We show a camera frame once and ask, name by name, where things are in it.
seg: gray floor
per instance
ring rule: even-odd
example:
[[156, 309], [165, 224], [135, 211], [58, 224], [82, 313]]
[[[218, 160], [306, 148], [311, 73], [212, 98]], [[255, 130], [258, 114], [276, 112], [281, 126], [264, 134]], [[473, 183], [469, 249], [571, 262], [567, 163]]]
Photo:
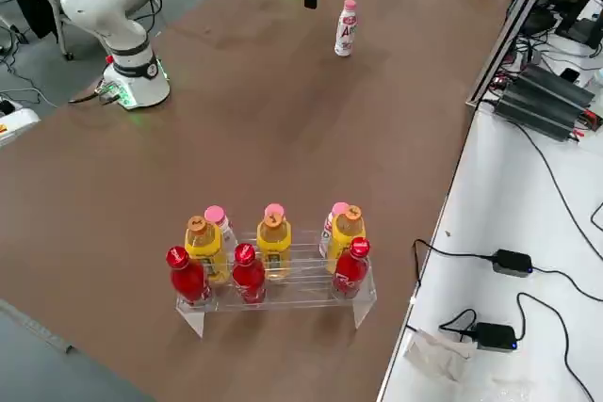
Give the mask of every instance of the gray floor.
[[[201, 1], [164, 0], [163, 11], [157, 17], [152, 35]], [[0, 14], [22, 31], [28, 28], [15, 2], [0, 5]], [[95, 38], [73, 26], [66, 26], [65, 32], [69, 50], [75, 55], [74, 61], [63, 59], [54, 36], [38, 40], [28, 32], [30, 43], [20, 46], [14, 65], [20, 75], [31, 78], [57, 105], [67, 103], [72, 96], [88, 87], [100, 75], [105, 64], [105, 53]], [[3, 43], [9, 44], [8, 34], [0, 32], [0, 44]], [[27, 87], [27, 82], [9, 74], [4, 65], [0, 66], [0, 90]], [[36, 110], [42, 120], [55, 110], [44, 103], [32, 104], [36, 102], [33, 93], [14, 98], [29, 100], [27, 106]], [[0, 400], [138, 402], [151, 398], [77, 350], [69, 354], [56, 351], [0, 311]]]

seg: white table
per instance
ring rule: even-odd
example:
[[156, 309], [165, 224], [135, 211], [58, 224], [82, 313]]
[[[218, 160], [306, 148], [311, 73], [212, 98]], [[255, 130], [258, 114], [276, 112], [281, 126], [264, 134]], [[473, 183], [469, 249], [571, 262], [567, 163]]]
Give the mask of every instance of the white table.
[[[583, 230], [603, 250], [603, 233], [589, 222], [590, 214], [603, 201], [603, 157], [592, 152], [603, 150], [603, 130], [591, 137], [589, 149], [529, 133], [547, 157]], [[485, 107], [473, 121], [433, 244], [452, 253], [525, 252], [534, 265], [563, 270], [583, 290], [603, 297], [603, 262], [571, 222], [540, 156], [519, 130], [493, 117]], [[465, 308], [474, 308], [480, 321], [512, 325], [518, 336], [521, 318], [515, 297], [518, 292], [528, 292], [562, 314], [570, 335], [570, 365], [595, 400], [603, 400], [603, 303], [583, 297], [561, 276], [504, 276], [478, 259], [431, 253], [424, 269], [423, 285], [408, 314], [411, 326], [437, 335], [439, 324]], [[529, 299], [523, 298], [522, 304], [527, 316], [524, 341], [511, 354], [476, 352], [465, 373], [464, 390], [426, 378], [402, 357], [412, 334], [403, 328], [380, 400], [586, 401], [563, 364], [559, 319]], [[530, 398], [471, 398], [471, 387], [487, 386], [492, 378], [520, 382], [530, 390]]]

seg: metal frame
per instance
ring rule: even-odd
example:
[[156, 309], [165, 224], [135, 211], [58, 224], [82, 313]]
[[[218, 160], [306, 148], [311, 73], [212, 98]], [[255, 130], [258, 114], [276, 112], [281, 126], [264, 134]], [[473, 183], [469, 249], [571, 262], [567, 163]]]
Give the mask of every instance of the metal frame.
[[517, 37], [519, 29], [528, 18], [537, 0], [517, 0], [500, 31], [490, 56], [486, 59], [480, 74], [474, 84], [471, 94], [467, 99], [468, 105], [477, 106], [480, 99], [488, 90], [490, 81], [506, 56], [511, 43]]

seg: acrylic stand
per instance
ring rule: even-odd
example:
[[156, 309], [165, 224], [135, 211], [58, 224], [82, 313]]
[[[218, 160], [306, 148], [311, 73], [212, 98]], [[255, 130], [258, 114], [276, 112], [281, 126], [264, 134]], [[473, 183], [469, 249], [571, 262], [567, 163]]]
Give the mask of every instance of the acrylic stand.
[[[293, 232], [291, 261], [288, 275], [280, 280], [266, 280], [266, 298], [262, 303], [243, 302], [232, 280], [214, 285], [214, 296], [204, 304], [190, 306], [180, 297], [176, 299], [176, 311], [200, 337], [204, 335], [205, 314], [214, 312], [239, 312], [257, 310], [294, 310], [299, 308], [328, 308], [350, 306], [354, 312], [356, 328], [377, 300], [377, 291], [372, 267], [354, 298], [336, 297], [333, 290], [333, 275], [326, 269], [329, 263], [321, 259], [318, 252], [318, 232]], [[251, 234], [238, 237], [239, 242], [255, 245]]]

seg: black power adapter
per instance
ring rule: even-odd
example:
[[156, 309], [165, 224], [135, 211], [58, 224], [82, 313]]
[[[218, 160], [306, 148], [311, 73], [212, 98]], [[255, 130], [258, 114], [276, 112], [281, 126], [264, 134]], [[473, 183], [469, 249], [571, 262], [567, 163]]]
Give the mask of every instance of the black power adapter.
[[492, 269], [496, 273], [510, 275], [512, 277], [526, 278], [534, 268], [528, 254], [499, 249], [492, 255]]
[[479, 350], [508, 353], [517, 349], [515, 330], [509, 325], [478, 322], [471, 336]]

